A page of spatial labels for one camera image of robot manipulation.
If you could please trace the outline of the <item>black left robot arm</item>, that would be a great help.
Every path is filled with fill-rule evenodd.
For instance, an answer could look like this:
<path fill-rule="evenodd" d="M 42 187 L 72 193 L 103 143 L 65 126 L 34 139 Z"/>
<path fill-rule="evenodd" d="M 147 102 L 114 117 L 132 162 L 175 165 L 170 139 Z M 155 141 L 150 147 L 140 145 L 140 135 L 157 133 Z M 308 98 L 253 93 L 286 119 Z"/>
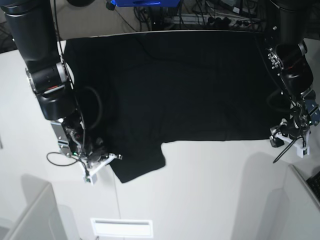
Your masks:
<path fill-rule="evenodd" d="M 301 142 L 306 148 L 311 126 L 320 123 L 320 109 L 313 90 L 314 76 L 306 59 L 304 41 L 314 0 L 266 0 L 265 40 L 268 60 L 290 102 L 289 119 L 271 128 L 274 148 Z"/>

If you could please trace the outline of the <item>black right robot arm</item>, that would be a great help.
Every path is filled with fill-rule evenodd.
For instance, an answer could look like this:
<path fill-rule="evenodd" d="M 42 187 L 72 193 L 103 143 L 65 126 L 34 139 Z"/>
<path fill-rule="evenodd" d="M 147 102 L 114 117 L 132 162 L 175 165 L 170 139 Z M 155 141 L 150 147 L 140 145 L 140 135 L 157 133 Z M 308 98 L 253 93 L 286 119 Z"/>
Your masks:
<path fill-rule="evenodd" d="M 111 160 L 102 139 L 88 134 L 102 118 L 103 104 L 97 91 L 97 117 L 85 120 L 63 51 L 57 44 L 58 27 L 48 0 L 2 0 L 0 8 L 22 56 L 27 80 L 58 138 L 61 154 L 76 157 L 85 170 L 102 167 Z"/>

